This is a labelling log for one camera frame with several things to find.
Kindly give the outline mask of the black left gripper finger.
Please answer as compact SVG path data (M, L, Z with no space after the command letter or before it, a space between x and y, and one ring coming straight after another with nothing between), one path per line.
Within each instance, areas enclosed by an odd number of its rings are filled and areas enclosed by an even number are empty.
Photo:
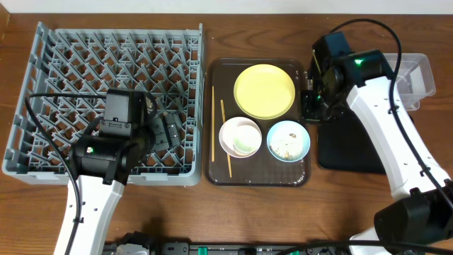
M181 144L180 138L180 129L182 128L182 124L177 116L170 114L170 137L171 137L171 144L173 147L177 147Z
M174 134L174 120L172 115L163 115L161 117L163 126L164 126L164 132L166 134L166 139L168 143L168 147L172 148L173 146L173 134Z

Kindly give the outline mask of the light blue bowl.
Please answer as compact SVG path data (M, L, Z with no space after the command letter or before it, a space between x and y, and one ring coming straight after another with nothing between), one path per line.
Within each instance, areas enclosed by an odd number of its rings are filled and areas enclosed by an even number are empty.
M281 162L293 163L303 160L311 148L307 129L292 120L275 123L267 133L269 152Z

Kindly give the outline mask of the white cup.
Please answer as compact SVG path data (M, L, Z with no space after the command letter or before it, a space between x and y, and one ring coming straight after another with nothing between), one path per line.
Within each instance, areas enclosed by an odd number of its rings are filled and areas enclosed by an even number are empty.
M255 127L240 125L234 131L233 148L235 153L247 156L259 149L261 141L261 134Z

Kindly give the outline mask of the rice food scraps pile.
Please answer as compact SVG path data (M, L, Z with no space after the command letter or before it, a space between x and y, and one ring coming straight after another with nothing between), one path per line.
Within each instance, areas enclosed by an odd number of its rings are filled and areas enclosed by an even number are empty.
M270 150L283 161L293 162L298 160L303 153L303 138L293 132L275 133L270 139Z

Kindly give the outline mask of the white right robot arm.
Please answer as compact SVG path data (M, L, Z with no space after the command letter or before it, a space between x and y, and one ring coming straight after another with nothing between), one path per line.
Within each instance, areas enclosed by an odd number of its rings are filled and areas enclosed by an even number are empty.
M390 243L433 244L452 238L452 179L415 128L397 89L403 56L379 50L313 51L309 78L315 108L305 118L329 121L347 108L365 129L384 167L394 203L370 229L350 238L351 254L397 254Z

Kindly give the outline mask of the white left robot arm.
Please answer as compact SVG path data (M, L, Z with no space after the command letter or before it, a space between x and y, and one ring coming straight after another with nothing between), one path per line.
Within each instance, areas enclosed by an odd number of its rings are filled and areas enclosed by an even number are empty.
M67 207L56 254L101 254L132 169L180 145L173 115L123 122L96 118L71 146Z

